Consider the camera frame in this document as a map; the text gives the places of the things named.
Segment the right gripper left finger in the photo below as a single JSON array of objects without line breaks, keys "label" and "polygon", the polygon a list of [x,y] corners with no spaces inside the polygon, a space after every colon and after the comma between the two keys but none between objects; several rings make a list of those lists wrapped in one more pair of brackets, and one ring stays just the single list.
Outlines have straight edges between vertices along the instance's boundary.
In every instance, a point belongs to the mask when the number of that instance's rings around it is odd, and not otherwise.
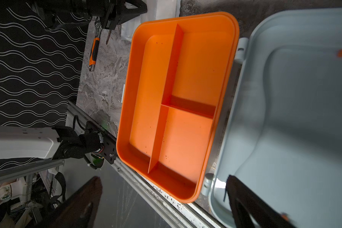
[{"label": "right gripper left finger", "polygon": [[38,228],[92,228],[102,196],[102,183],[94,176],[67,201],[45,217]]}]

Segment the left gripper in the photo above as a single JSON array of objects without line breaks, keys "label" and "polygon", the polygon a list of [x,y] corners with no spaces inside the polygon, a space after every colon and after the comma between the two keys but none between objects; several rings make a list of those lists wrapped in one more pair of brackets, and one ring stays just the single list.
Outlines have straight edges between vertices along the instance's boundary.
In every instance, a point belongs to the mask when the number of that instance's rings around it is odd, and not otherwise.
[{"label": "left gripper", "polygon": [[[127,8],[127,3],[133,5],[134,8]],[[146,13],[148,9],[146,3],[142,0],[113,0],[105,1],[104,11],[104,15],[100,17],[102,29],[114,30],[119,22],[121,12],[125,16],[137,17]]]}]

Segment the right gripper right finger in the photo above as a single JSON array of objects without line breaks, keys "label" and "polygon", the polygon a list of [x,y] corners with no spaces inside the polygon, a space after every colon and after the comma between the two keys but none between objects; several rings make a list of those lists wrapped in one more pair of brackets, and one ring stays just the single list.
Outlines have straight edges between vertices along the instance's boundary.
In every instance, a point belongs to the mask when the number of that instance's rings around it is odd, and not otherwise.
[{"label": "right gripper right finger", "polygon": [[231,212],[237,228],[253,228],[254,219],[261,228],[293,228],[294,225],[277,213],[236,176],[226,181]]}]

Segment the blue orange first aid box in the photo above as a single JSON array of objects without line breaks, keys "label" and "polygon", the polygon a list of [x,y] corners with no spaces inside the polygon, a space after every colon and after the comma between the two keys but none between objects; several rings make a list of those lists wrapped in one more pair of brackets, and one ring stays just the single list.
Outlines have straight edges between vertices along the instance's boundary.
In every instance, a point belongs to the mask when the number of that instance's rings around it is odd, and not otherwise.
[{"label": "blue orange first aid box", "polygon": [[182,203],[236,176],[295,228],[342,228],[342,8],[287,10],[239,36],[214,12],[138,26],[116,149]]}]

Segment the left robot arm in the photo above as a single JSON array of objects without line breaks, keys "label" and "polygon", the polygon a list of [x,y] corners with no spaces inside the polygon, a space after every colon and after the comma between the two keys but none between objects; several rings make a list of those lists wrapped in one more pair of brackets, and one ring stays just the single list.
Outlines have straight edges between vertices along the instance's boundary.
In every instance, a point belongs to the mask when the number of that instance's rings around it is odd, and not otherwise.
[{"label": "left robot arm", "polygon": [[86,30],[100,34],[147,11],[141,1],[0,1],[0,171],[40,160],[103,155],[103,134],[66,126],[78,96]]}]

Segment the black yellow screwdriver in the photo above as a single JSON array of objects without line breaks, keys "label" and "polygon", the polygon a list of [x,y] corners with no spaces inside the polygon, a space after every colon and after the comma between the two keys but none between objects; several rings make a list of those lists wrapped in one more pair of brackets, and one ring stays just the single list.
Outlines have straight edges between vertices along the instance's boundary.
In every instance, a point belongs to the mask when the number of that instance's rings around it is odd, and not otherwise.
[{"label": "black yellow screwdriver", "polygon": [[108,30],[108,33],[107,33],[107,37],[106,37],[106,45],[108,45],[108,43],[109,43],[109,40],[110,40],[110,36],[111,36],[111,33],[112,33],[112,30],[111,29],[109,29]]}]

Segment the orange handled adjustable wrench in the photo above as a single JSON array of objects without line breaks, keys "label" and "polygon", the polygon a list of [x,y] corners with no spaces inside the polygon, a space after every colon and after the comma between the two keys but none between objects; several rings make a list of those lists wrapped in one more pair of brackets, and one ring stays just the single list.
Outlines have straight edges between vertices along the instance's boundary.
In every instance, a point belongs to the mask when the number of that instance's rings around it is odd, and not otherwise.
[{"label": "orange handled adjustable wrench", "polygon": [[97,55],[98,55],[98,48],[100,43],[100,35],[102,31],[101,20],[99,18],[95,21],[95,38],[93,40],[93,45],[91,48],[91,54],[89,58],[89,71],[93,72],[95,70],[96,62],[97,62]]}]

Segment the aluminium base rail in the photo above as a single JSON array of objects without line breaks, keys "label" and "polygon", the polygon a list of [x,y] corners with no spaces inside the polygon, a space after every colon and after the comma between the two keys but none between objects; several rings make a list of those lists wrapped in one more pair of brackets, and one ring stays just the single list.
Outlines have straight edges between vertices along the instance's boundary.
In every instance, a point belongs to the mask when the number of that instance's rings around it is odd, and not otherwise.
[{"label": "aluminium base rail", "polygon": [[66,196],[71,196],[94,176],[102,180],[101,197],[95,226],[110,228],[162,227],[220,228],[207,206],[207,198],[197,203],[184,204],[149,183],[120,161],[115,148],[115,137],[105,132],[105,161],[101,168],[92,169],[83,159],[38,160],[35,158],[0,160],[0,183],[39,173],[50,195],[61,191],[54,172],[66,180]]}]

